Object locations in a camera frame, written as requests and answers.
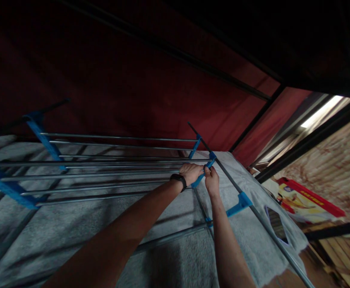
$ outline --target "hand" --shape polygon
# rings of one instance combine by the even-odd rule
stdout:
[[[183,164],[179,170],[179,175],[183,176],[186,180],[187,186],[194,183],[200,175],[203,174],[203,166],[197,164]]]
[[[206,173],[206,188],[210,197],[212,195],[219,195],[219,175],[212,166],[211,170],[206,166],[204,168]]]

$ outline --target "gray blanket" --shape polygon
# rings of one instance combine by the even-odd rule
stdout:
[[[64,154],[75,154],[79,148],[79,146],[69,145],[61,146],[60,150]],[[148,151],[110,150],[99,146],[88,146],[83,154],[147,155]],[[32,160],[51,160],[43,146],[37,143],[13,143],[0,150],[0,160],[19,160],[25,155],[31,155]],[[177,153],[175,151],[150,151],[150,155],[177,156]],[[290,240],[290,246],[287,249],[304,269],[298,253],[307,246],[307,240],[301,230],[229,152],[216,152],[216,155],[264,218],[266,218],[265,205],[281,214]],[[207,152],[197,152],[194,156],[194,158],[207,157]],[[214,166],[220,176],[223,203],[226,209],[229,209],[237,204],[238,193],[219,166]],[[72,170],[69,173],[81,172],[89,172],[89,170]],[[58,173],[60,173],[58,167],[32,167],[26,174]],[[58,187],[65,188],[83,186],[85,183],[103,184],[153,177],[155,179],[168,179],[169,175],[64,179]],[[47,189],[52,182],[53,180],[22,181],[20,184],[27,190],[40,190]],[[144,191],[153,188],[145,186],[93,192],[70,192],[64,196]],[[211,204],[204,180],[199,184],[197,190],[208,216],[212,218]],[[62,195],[53,195],[50,199],[60,197]],[[84,242],[112,222],[139,198],[128,197],[42,207],[0,261],[0,287],[34,274],[43,274],[43,272],[58,268]],[[27,212],[27,209],[9,197],[4,197],[0,201],[0,243],[19,224]],[[194,193],[187,191],[180,194],[168,206],[143,242],[203,222],[204,219]],[[274,276],[281,274],[287,268],[287,260],[250,209],[247,208],[230,218],[230,223],[258,287],[267,284]],[[119,279],[118,287],[218,287],[214,257],[212,237],[207,230],[202,230],[132,256]],[[39,282],[32,287],[40,287],[41,285],[42,282]]]

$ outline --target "drying rack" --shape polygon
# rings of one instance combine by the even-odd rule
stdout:
[[[5,133],[10,128],[17,126],[21,123],[26,122],[31,130],[35,133],[40,142],[45,146],[48,150],[54,161],[14,161],[14,162],[0,162],[0,168],[10,168],[13,167],[31,167],[31,166],[58,166],[62,170],[60,174],[55,175],[29,175],[29,176],[8,176],[3,170],[0,169],[0,190],[17,201],[19,204],[31,209],[29,215],[27,215],[26,219],[22,221],[21,225],[16,229],[16,233],[10,237],[7,243],[2,246],[0,249],[0,259],[4,256],[5,252],[9,249],[10,245],[14,242],[16,237],[21,233],[27,223],[32,219],[33,215],[36,213],[40,207],[45,205],[56,205],[56,204],[69,204],[72,202],[82,202],[82,201],[90,201],[90,200],[104,200],[104,199],[112,199],[112,198],[121,198],[121,197],[131,197],[131,196],[142,196],[149,191],[143,192],[127,192],[127,193],[113,193],[113,194],[100,194],[100,195],[90,195],[90,196],[81,196],[81,197],[69,197],[69,198],[58,198],[53,200],[48,200],[48,197],[51,194],[64,194],[65,192],[74,192],[74,191],[94,191],[94,190],[103,190],[109,188],[126,188],[126,187],[134,187],[134,186],[152,186],[158,185],[160,186],[165,181],[142,181],[142,182],[134,182],[134,183],[117,183],[117,184],[109,184],[109,185],[101,185],[101,186],[83,186],[83,187],[74,187],[74,188],[56,188],[57,184],[61,179],[65,178],[85,178],[85,177],[104,177],[104,176],[129,176],[129,175],[152,175],[152,174],[172,174],[178,173],[179,168],[183,163],[186,162],[198,162],[200,164],[205,164],[207,167],[211,167],[214,162],[216,162],[224,174],[228,177],[230,182],[238,191],[239,195],[239,203],[229,209],[226,213],[228,217],[231,217],[241,210],[249,207],[251,211],[255,214],[258,220],[261,222],[262,226],[265,228],[267,233],[270,235],[271,239],[283,253],[283,255],[287,258],[288,262],[298,274],[298,276],[302,279],[307,287],[314,287],[304,272],[300,269],[295,260],[291,257],[291,255],[287,252],[285,247],[282,245],[280,240],[276,237],[270,225],[262,218],[259,212],[256,210],[251,200],[247,197],[247,195],[241,190],[241,188],[236,184],[234,179],[225,169],[223,164],[216,157],[214,152],[208,147],[207,143],[203,140],[203,138],[198,134],[195,128],[188,122],[191,129],[195,132],[195,139],[173,139],[173,138],[141,138],[141,137],[123,137],[123,136],[100,136],[100,135],[85,135],[85,134],[71,134],[71,133],[48,133],[45,131],[42,121],[44,117],[44,113],[51,111],[65,103],[69,102],[69,99],[65,99],[59,103],[56,103],[50,107],[45,109],[32,112],[28,115],[23,116],[21,119],[14,121],[7,125],[3,130],[0,131],[0,134]],[[168,148],[168,147],[152,147],[152,146],[135,146],[135,145],[118,145],[118,144],[104,144],[104,143],[90,143],[90,142],[71,142],[71,141],[61,141],[61,140],[52,140],[51,137],[75,137],[75,138],[98,138],[98,139],[123,139],[123,140],[152,140],[152,141],[177,141],[177,142],[193,142],[194,146],[192,149],[190,148]],[[165,150],[183,150],[189,151],[188,157],[156,157],[156,156],[97,156],[97,155],[82,155],[81,152],[74,155],[63,155],[57,148],[56,144],[74,144],[81,145],[82,147],[86,146],[108,146],[108,147],[124,147],[124,148],[147,148],[147,149],[165,149]],[[192,159],[194,153],[198,149],[200,143],[202,143],[207,150],[209,151],[209,158],[206,159]],[[77,161],[78,159],[100,159],[95,161]],[[164,169],[166,166],[176,166],[175,168]],[[99,168],[107,168],[107,169],[118,169],[117,171],[110,172],[98,172],[98,173],[67,173],[70,170],[75,170],[79,168],[86,169],[99,169]],[[130,171],[125,171],[120,169],[132,169]],[[164,237],[160,237],[143,244],[140,244],[135,250],[134,254],[143,252],[148,249],[152,249],[156,246],[168,243],[170,241],[176,240],[178,238],[184,237],[186,235],[190,235],[192,233],[196,233],[198,231],[208,229],[211,236],[212,232],[209,229],[213,226],[213,220],[207,217],[204,207],[201,203],[200,197],[196,190],[196,187],[203,179],[204,174],[201,175],[196,182],[194,182],[188,190],[193,190],[197,201],[199,203],[200,209],[203,213],[203,217],[205,222],[202,224],[195,225],[193,227],[172,233],[170,235],[166,235]],[[49,189],[45,190],[34,190],[27,191],[22,186],[20,186],[17,182],[23,180],[45,180],[45,179],[55,179],[54,183],[50,186]]]

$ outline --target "wooden pallet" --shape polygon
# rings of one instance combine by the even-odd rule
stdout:
[[[350,287],[350,238],[328,238],[319,240],[319,243],[320,245],[312,251],[321,261],[325,271],[339,278],[341,286],[346,283]],[[320,256],[321,252],[325,252],[326,255]]]

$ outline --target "ceiling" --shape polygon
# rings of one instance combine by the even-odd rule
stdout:
[[[276,80],[350,97],[350,1],[166,2]]]

